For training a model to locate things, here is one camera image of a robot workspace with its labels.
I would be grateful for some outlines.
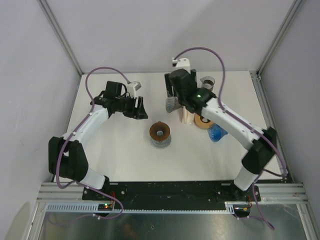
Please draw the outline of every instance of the metal frame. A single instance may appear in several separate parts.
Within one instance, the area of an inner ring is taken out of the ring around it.
[[[59,42],[61,43],[63,50],[65,51],[66,55],[70,59],[74,69],[77,71],[77,73],[81,77],[82,74],[84,74],[84,73],[81,70],[81,67],[80,67],[65,35],[63,34],[53,12],[51,11],[47,1],[46,0],[37,0],[37,2],[39,3],[46,19],[48,20],[49,24],[51,25],[52,30],[54,31],[56,37],[58,38]]]
[[[295,0],[291,8],[289,9],[288,13],[286,14],[281,27],[279,28],[278,32],[276,33],[271,46],[269,47],[268,51],[266,52],[266,55],[264,56],[257,73],[261,75],[261,73],[265,70],[267,64],[269,63],[270,59],[275,53],[275,50],[281,43],[281,41],[284,39],[284,36],[286,35],[289,27],[291,26],[292,22],[294,21],[295,17],[297,16],[299,10],[301,9],[302,5],[304,4],[306,0]]]
[[[317,226],[313,224],[310,215],[310,204],[304,185],[302,183],[258,183],[260,189],[261,205],[295,204],[302,221],[305,235],[308,240],[319,237]],[[26,240],[37,240],[41,233],[46,212],[68,212],[68,213],[92,213],[98,203],[109,203],[109,201],[84,201],[82,200],[84,188],[77,184],[67,189],[60,189],[56,183],[49,182],[41,185],[32,219],[30,231],[26,234]],[[202,211],[195,214],[233,214],[233,205],[247,204],[246,202],[225,202],[224,211]],[[159,214],[162,211],[135,211],[128,213]],[[171,211],[170,214],[182,214],[190,212]]]
[[[261,81],[261,76],[259,76],[255,71],[250,71],[250,76],[251,76],[252,83],[253,83],[253,86],[254,86],[254,89],[256,92],[256,96],[258,98],[258,101],[259,101],[259,104],[261,107],[264,121],[265,121],[267,127],[271,126],[272,128],[274,128],[278,132],[275,118],[272,113],[265,88],[264,88],[262,81]],[[282,141],[279,136],[277,136],[277,146],[278,146],[280,154],[282,155],[283,159],[285,160],[286,167],[288,169],[288,176],[286,178],[283,178],[281,180],[281,182],[293,183],[294,181],[293,181],[293,178],[292,178],[292,175],[290,172],[290,167],[288,166],[288,163],[286,161],[286,156],[284,154],[284,148],[283,148]],[[278,165],[279,165],[281,173],[284,173],[284,169],[283,169],[281,162],[278,158],[277,158],[277,161],[278,161]]]

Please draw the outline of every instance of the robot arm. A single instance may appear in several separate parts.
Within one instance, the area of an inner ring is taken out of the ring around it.
[[[242,159],[242,168],[233,182],[235,194],[241,195],[258,177],[275,152],[263,139],[225,113],[213,92],[206,88],[197,88],[195,74],[190,70],[190,62],[187,58],[174,60],[173,66],[176,70],[165,77],[169,79],[179,103],[190,113],[196,113],[221,126],[248,150]],[[265,130],[255,126],[224,104],[223,106],[267,137],[274,145],[276,144],[276,131],[273,128],[269,127]]]
[[[125,117],[133,119],[147,119],[143,98],[136,97],[136,91],[141,87],[139,82],[128,85],[130,96],[121,95],[122,83],[108,81],[105,91],[94,98],[94,108],[90,116],[73,134],[64,150],[60,176],[75,180],[95,189],[102,189],[109,185],[109,178],[89,168],[85,154],[85,146],[98,128],[115,112],[121,112]],[[49,141],[49,172],[56,174],[57,161],[62,145],[73,133],[66,132],[62,137],[52,137]]]

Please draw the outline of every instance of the roll of tape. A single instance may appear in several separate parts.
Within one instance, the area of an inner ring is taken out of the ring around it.
[[[214,124],[213,121],[209,121],[208,119],[203,118],[202,116],[199,116],[198,114],[195,114],[194,122],[201,129],[209,129],[211,127],[211,125]]]
[[[164,149],[171,143],[170,128],[164,122],[158,121],[150,127],[150,141],[157,148]]]
[[[202,82],[202,88],[209,89],[210,91],[214,89],[216,80],[212,76],[204,76],[200,81]]]

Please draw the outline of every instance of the white table surface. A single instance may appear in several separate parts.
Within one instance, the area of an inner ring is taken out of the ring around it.
[[[213,181],[232,180],[240,168],[246,150],[230,134],[212,142],[207,130],[195,124],[181,123],[180,110],[167,113],[164,73],[128,73],[130,81],[141,82],[138,95],[143,97],[149,118],[135,120],[117,112],[89,140],[85,153],[89,166],[110,178],[120,181]],[[218,93],[222,72],[197,72],[197,79],[215,78],[214,93]],[[68,130],[73,129],[90,109],[85,90],[86,75],[82,76]],[[122,82],[119,74],[93,74],[89,90],[97,96],[107,81]],[[248,121],[266,127],[258,98],[248,71],[228,71],[222,101]],[[165,149],[150,143],[149,128],[161,121],[170,127],[172,142]],[[274,157],[266,167],[280,174]],[[263,173],[260,179],[279,179]]]

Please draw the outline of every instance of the brown tape roll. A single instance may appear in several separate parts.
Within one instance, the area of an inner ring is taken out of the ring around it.
[[[210,126],[212,124],[214,124],[213,121],[209,121],[208,119],[203,118],[202,116],[199,116],[198,114],[194,115],[194,122],[201,129],[209,129]]]
[[[170,136],[170,128],[164,122],[158,121],[150,127],[149,134],[153,140],[162,142]]]

